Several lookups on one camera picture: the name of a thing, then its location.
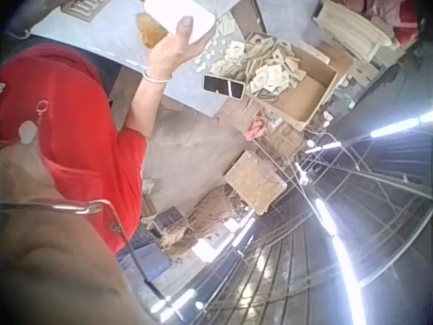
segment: hand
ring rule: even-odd
[[[198,56],[212,38],[215,30],[212,28],[200,40],[189,44],[192,33],[193,18],[183,17],[177,24],[176,35],[167,34],[165,38],[156,44],[150,53],[148,76],[165,80],[186,61]]]

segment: wicker basket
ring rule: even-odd
[[[265,213],[287,187],[271,163],[249,151],[241,155],[224,179],[258,215]]]

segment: bundle of rope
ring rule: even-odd
[[[179,257],[191,249],[200,238],[205,238],[209,235],[215,224],[234,216],[235,210],[239,205],[240,197],[230,186],[223,185],[212,189],[196,205],[196,209],[191,216],[188,219],[184,219],[187,224],[181,239],[176,242],[170,242],[170,246],[162,247],[165,254],[172,261],[179,260]]]

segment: red shirt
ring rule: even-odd
[[[140,218],[146,140],[130,129],[117,132],[96,68],[68,47],[40,45],[8,61],[0,81],[2,145],[19,141],[18,128],[36,123],[37,104],[46,100],[38,139],[57,190],[71,200],[109,200],[130,238]],[[110,230],[108,209],[88,220],[114,253],[124,246]]]

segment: concrete floor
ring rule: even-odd
[[[120,70],[110,94],[118,128],[123,125],[140,78],[131,69]],[[143,178],[155,182],[150,198],[156,210],[176,207],[188,216],[210,189],[224,183],[224,172],[247,147],[242,134],[233,127],[164,98],[143,173]]]

